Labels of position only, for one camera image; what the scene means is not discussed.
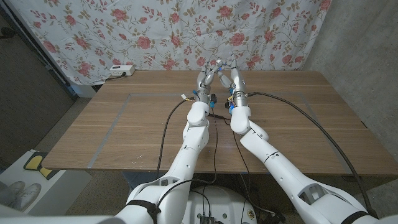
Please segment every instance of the black wire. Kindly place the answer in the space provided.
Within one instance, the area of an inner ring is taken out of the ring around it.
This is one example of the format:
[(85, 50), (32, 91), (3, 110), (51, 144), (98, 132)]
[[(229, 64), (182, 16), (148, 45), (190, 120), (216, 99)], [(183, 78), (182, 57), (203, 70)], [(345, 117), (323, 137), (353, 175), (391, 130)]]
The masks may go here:
[(125, 77), (125, 76), (126, 76), (126, 72), (123, 72), (121, 76), (119, 76), (119, 77), (114, 77), (114, 78), (107, 78), (105, 81), (108, 81), (108, 80), (115, 80), (115, 79), (119, 79), (119, 78), (122, 78), (122, 77)]
[(198, 99), (199, 99), (199, 102), (201, 102), (201, 100), (200, 100), (200, 97), (199, 97), (198, 93), (195, 93), (195, 95), (198, 97)]
[(261, 211), (264, 211), (264, 212), (267, 212), (267, 213), (273, 213), (273, 214), (275, 214), (275, 212), (272, 212), (272, 211), (269, 211), (269, 210), (266, 210), (266, 209), (261, 208), (260, 206), (256, 205), (256, 204), (250, 199), (250, 192), (251, 192), (250, 171), (249, 171), (248, 166), (246, 165), (246, 161), (244, 160), (244, 158), (243, 158), (243, 156), (242, 156), (242, 152), (241, 152), (241, 149), (239, 148), (238, 142), (236, 141), (235, 133), (232, 132), (232, 134), (233, 134), (233, 136), (234, 136), (234, 140), (235, 140), (236, 147), (238, 148), (238, 151), (239, 151), (239, 153), (240, 153), (240, 155), (241, 155), (241, 158), (242, 158), (242, 160), (243, 160), (244, 166), (246, 167), (246, 170), (248, 171), (248, 175), (249, 175), (249, 189), (248, 189), (248, 187), (247, 187), (247, 185), (246, 185), (246, 182), (244, 181), (243, 175), (240, 174), (240, 176), (241, 176), (241, 178), (242, 178), (242, 181), (243, 181), (244, 188), (246, 189), (246, 199), (245, 199), (245, 201), (248, 200), (248, 201), (252, 204), (253, 207), (258, 208), (258, 209), (261, 210)]
[(242, 160), (243, 160), (244, 166), (246, 167), (246, 170), (248, 171), (248, 175), (249, 175), (249, 193), (250, 193), (250, 192), (251, 192), (251, 180), (250, 180), (249, 168), (248, 168), (248, 165), (246, 164), (246, 162), (245, 162), (244, 159), (243, 159), (241, 149), (240, 149), (239, 146), (238, 146), (238, 142), (236, 141), (235, 133), (234, 133), (233, 131), (232, 131), (232, 134), (234, 135), (235, 144), (236, 144), (236, 147), (238, 148), (239, 154), (241, 155), (241, 158), (242, 158)]
[(284, 103), (287, 103), (288, 105), (292, 106), (293, 108), (295, 108), (298, 112), (302, 113), (306, 118), (308, 118), (316, 127), (318, 127), (322, 133), (329, 139), (329, 141), (336, 147), (337, 151), (340, 153), (340, 155), (343, 157), (343, 159), (346, 161), (349, 169), (351, 170), (351, 172), (353, 173), (357, 183), (358, 183), (358, 187), (362, 193), (362, 197), (364, 199), (365, 202), (365, 206), (366, 206), (366, 210), (369, 212), (370, 215), (372, 215), (373, 217), (377, 218), (377, 213), (376, 211), (374, 211), (372, 209), (371, 203), (369, 201), (369, 197), (365, 191), (365, 188), (363, 186), (362, 180), (359, 178), (358, 173), (355, 171), (354, 166), (352, 165), (351, 161), (349, 161), (348, 157), (346, 156), (346, 154), (343, 152), (343, 150), (339, 147), (339, 145), (337, 145), (337, 143), (335, 142), (335, 140), (323, 129), (323, 127), (317, 122), (315, 121), (311, 116), (309, 116), (306, 112), (304, 112), (303, 110), (301, 110), (298, 106), (294, 105), (293, 103), (280, 98), (278, 96), (274, 96), (268, 93), (261, 93), (261, 92), (253, 92), (253, 93), (248, 93), (248, 96), (254, 96), (254, 95), (264, 95), (264, 96), (268, 96), (271, 97), (273, 99), (282, 101)]
[(201, 200), (203, 201), (203, 214), (205, 214), (205, 189), (206, 189), (207, 185), (204, 186), (203, 191), (202, 191), (202, 195), (201, 195)]
[[(202, 194), (200, 192), (197, 192), (196, 190), (190, 190), (190, 191), (200, 194), (202, 196), (202, 198), (204, 197), (207, 200), (207, 204), (209, 205), (209, 217), (210, 217), (210, 214), (211, 214), (210, 202), (209, 202), (209, 199), (206, 197), (206, 195)], [(205, 201), (204, 201), (204, 199), (203, 199), (203, 214), (205, 214)]]
[(205, 180), (200, 180), (200, 179), (190, 179), (190, 180), (184, 180), (183, 182), (177, 183), (175, 184), (173, 187), (171, 187), (170, 189), (168, 189), (166, 191), (166, 193), (163, 194), (163, 196), (159, 199), (159, 202), (157, 203), (157, 208), (159, 208), (160, 203), (162, 203), (163, 199), (166, 197), (166, 195), (168, 193), (170, 193), (170, 191), (172, 191), (174, 188), (178, 187), (179, 185), (185, 184), (187, 182), (201, 182), (201, 183), (205, 183), (205, 184), (214, 184), (214, 182), (216, 182), (217, 179), (217, 170), (216, 170), (216, 152), (217, 152), (217, 145), (218, 145), (218, 130), (217, 130), (217, 122), (216, 122), (216, 118), (215, 116), (214, 118), (214, 124), (216, 127), (216, 148), (214, 150), (214, 158), (213, 158), (213, 165), (214, 165), (214, 180), (212, 181), (205, 181)]
[(239, 183), (238, 176), (234, 175), (234, 178), (235, 178), (235, 186), (236, 186), (236, 184), (238, 184), (239, 191), (240, 191), (241, 195), (244, 195), (245, 193), (244, 193), (244, 190), (242, 189), (241, 183)]
[(246, 198), (244, 199), (243, 202), (243, 209), (242, 209), (242, 217), (241, 217), (241, 223), (243, 222), (243, 213), (244, 213), (244, 205), (246, 204)]
[(174, 111), (184, 102), (186, 102), (187, 100), (182, 100), (181, 102), (179, 102), (174, 109), (170, 112), (169, 117), (167, 118), (166, 124), (164, 126), (164, 131), (163, 131), (163, 137), (162, 137), (162, 144), (160, 144), (160, 153), (159, 153), (159, 160), (157, 161), (157, 169), (156, 169), (156, 179), (159, 178), (159, 170), (160, 170), (160, 164), (162, 163), (162, 154), (163, 154), (163, 144), (164, 144), (164, 138), (166, 136), (166, 130), (167, 130), (167, 125), (169, 124), (169, 120), (170, 117), (172, 116), (172, 114), (174, 113)]
[(217, 115), (217, 114), (209, 113), (209, 116), (214, 116), (215, 118), (219, 118), (219, 119), (224, 119), (224, 120), (227, 120), (227, 121), (231, 121), (231, 119), (225, 118), (224, 116)]

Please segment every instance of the white power strip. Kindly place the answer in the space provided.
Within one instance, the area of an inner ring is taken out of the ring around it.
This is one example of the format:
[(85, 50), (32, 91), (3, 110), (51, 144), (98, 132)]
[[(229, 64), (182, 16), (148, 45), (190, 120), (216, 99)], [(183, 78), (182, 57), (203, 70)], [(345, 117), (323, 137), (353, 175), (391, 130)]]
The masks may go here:
[(126, 76), (131, 76), (135, 69), (132, 65), (113, 65), (109, 71), (112, 73), (112, 76), (118, 77), (123, 74), (123, 72), (126, 72)]

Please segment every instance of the wooden table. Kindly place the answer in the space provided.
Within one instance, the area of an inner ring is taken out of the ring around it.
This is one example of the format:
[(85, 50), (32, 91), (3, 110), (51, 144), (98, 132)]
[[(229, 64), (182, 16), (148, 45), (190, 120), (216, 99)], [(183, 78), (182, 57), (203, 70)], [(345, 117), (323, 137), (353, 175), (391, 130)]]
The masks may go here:
[[(320, 122), (345, 151), (361, 175), (397, 175), (398, 163), (318, 72), (242, 72), (248, 92), (283, 97)], [(136, 71), (106, 82), (43, 161), (49, 169), (156, 170), (166, 119), (181, 94), (191, 95), (198, 71)], [(211, 85), (216, 114), (229, 117), (228, 90), (217, 78)], [(321, 131), (291, 106), (267, 98), (248, 99), (251, 120), (269, 134), (269, 142), (306, 174), (340, 175), (347, 165)], [(167, 128), (161, 170), (168, 170), (182, 144), (182, 131), (192, 102), (183, 103)], [(215, 126), (199, 155), (196, 172), (214, 172)], [(246, 172), (233, 133), (217, 119), (219, 173)], [(241, 146), (253, 174), (264, 165)]]

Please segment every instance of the gray floor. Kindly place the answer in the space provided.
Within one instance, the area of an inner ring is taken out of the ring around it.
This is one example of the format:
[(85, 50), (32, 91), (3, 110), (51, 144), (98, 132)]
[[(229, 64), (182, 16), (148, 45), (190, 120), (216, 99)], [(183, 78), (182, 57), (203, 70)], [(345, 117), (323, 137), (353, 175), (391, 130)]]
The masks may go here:
[[(398, 161), (398, 2), (333, 0), (304, 70), (318, 70)], [(80, 98), (35, 148), (49, 151), (82, 111)], [(67, 215), (115, 215), (127, 199), (119, 172), (90, 171), (91, 182)], [(311, 177), (339, 187), (362, 201), (354, 182), (341, 177)], [(256, 177), (264, 207), (278, 207), (287, 223), (302, 223), (270, 177)], [(398, 214), (398, 180), (365, 177), (364, 184), (380, 217)]]

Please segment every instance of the floral fabric backdrop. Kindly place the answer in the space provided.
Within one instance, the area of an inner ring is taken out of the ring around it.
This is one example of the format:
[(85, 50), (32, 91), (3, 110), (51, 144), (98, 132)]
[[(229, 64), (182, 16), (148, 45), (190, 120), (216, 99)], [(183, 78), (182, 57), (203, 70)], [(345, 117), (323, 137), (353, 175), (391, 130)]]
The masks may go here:
[(102, 84), (112, 65), (198, 70), (233, 52), (241, 70), (297, 70), (331, 0), (11, 0), (65, 75)]

